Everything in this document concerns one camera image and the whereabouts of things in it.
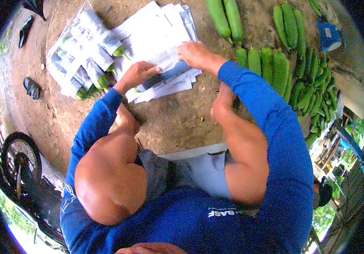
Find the blue long-sleeve shirt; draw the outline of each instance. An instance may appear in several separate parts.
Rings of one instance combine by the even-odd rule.
[[[114,253],[141,242],[171,243],[188,253],[301,252],[312,221],[313,175],[296,114],[264,79],[233,62],[220,68],[219,79],[240,97],[268,141],[269,176],[258,214],[242,215],[232,201],[177,189],[119,226],[94,222],[76,197],[74,174],[79,160],[114,123],[122,97],[111,89],[95,103],[71,148],[61,206],[71,253]]]

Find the black bag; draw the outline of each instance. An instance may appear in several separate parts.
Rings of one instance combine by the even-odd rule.
[[[44,21],[46,21],[44,17],[44,0],[24,0],[23,2],[24,8],[37,13]]]

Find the dark hair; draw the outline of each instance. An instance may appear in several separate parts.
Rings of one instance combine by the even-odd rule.
[[[325,206],[332,199],[333,188],[332,186],[326,184],[320,184],[319,186],[319,206]]]

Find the right hand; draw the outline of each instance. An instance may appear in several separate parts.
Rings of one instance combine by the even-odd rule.
[[[227,62],[222,56],[207,50],[201,41],[184,41],[176,52],[179,61],[185,61],[190,67],[202,69],[214,75],[217,75],[220,67]]]

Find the hand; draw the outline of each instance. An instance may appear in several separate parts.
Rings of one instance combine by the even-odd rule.
[[[178,59],[185,61],[188,66],[208,71],[216,76],[220,67],[227,62],[222,56],[207,50],[201,41],[184,41],[176,52]]]
[[[149,64],[145,61],[135,63],[125,72],[124,76],[113,88],[124,96],[128,90],[144,83],[147,79],[158,74],[161,70],[161,68],[154,64]]]

